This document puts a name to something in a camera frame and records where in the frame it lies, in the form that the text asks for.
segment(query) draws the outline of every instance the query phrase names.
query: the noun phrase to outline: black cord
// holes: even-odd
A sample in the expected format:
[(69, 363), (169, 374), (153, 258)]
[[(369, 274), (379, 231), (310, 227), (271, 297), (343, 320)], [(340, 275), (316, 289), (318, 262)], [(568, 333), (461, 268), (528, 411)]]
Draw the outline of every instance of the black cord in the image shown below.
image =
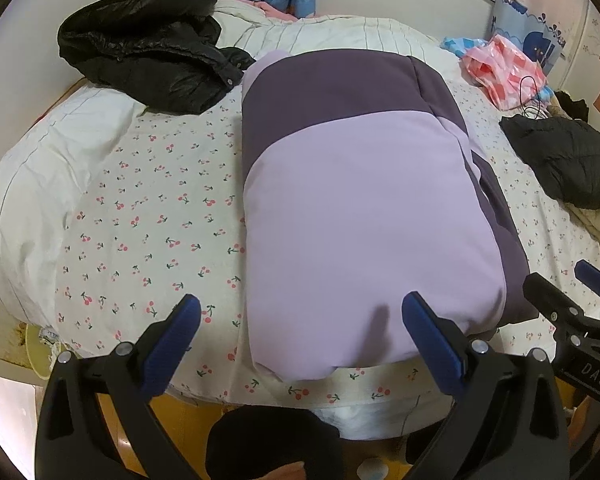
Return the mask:
[(522, 102), (522, 82), (527, 78), (531, 78), (531, 80), (534, 82), (534, 87), (536, 88), (536, 94), (534, 95), (534, 97), (532, 97), (531, 99), (529, 99), (528, 102), (535, 102), (536, 100), (538, 101), (538, 109), (536, 110), (536, 116), (534, 117), (534, 119), (536, 120), (538, 117), (540, 117), (540, 111), (542, 110), (542, 101), (540, 100), (540, 95), (539, 95), (539, 91), (538, 91), (538, 83), (536, 83), (536, 78), (534, 78), (532, 75), (525, 75), (521, 80), (520, 80), (520, 107), (522, 108), (522, 114), (527, 117), (526, 111), (531, 108), (533, 109), (533, 106), (529, 106), (526, 103)]

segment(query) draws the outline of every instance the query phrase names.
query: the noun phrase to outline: black pants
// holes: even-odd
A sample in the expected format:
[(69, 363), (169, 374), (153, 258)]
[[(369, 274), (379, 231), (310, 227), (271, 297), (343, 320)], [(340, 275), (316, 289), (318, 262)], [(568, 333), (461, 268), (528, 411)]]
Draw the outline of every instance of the black pants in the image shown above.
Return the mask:
[(340, 433), (307, 410), (243, 406), (214, 424), (206, 444), (211, 480), (253, 480), (304, 462), (307, 480), (342, 480)]

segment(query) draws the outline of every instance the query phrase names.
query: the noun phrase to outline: bed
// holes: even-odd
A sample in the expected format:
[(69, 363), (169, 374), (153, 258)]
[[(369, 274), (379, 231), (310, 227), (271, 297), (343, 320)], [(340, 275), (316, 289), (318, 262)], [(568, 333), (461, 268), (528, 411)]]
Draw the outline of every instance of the bed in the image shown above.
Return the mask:
[[(531, 271), (600, 318), (600, 299), (573, 275), (580, 259), (600, 268), (598, 243), (544, 195), (501, 131), (501, 113), (462, 78), (454, 54), (389, 19), (286, 23), (236, 0), (220, 0), (214, 17), (222, 26), (219, 46), (257, 59), (275, 49), (367, 48), (435, 68), (500, 181)], [(200, 116), (169, 116), (85, 85), (0, 163), (0, 300), (91, 356), (135, 340), (190, 292), (202, 302), (203, 322), (172, 394), (309, 408), (345, 438), (397, 436), (442, 418), (450, 401), (419, 358), (297, 383), (254, 369), (243, 311), (240, 172), (239, 88)], [(492, 344), (517, 354), (540, 347), (553, 356), (553, 329), (540, 317), (502, 327)]]

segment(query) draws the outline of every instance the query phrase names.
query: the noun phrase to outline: lavender fabric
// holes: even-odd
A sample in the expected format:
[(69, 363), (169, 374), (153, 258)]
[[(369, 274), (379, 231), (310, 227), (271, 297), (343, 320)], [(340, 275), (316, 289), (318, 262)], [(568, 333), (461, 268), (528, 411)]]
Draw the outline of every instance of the lavender fabric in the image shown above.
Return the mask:
[(254, 363), (290, 381), (411, 358), (412, 290), (465, 333), (497, 326), (526, 257), (440, 75), (367, 50), (277, 58), (243, 100)]

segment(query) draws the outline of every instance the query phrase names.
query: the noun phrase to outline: metal screw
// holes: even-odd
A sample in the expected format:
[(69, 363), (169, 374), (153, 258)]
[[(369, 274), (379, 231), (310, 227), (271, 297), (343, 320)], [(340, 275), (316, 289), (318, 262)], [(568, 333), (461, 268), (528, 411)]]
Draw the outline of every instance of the metal screw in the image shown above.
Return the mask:
[(120, 357), (124, 357), (125, 355), (131, 354), (131, 351), (134, 349), (134, 346), (129, 342), (120, 343), (116, 346), (116, 354)]
[(71, 360), (72, 355), (73, 354), (71, 352), (65, 350), (58, 356), (58, 362), (62, 363), (63, 365), (67, 364)]
[(534, 348), (531, 351), (531, 355), (534, 357), (536, 361), (546, 361), (546, 352), (541, 348)]
[(471, 341), (471, 348), (478, 354), (486, 354), (489, 351), (489, 345), (482, 339), (474, 339)]

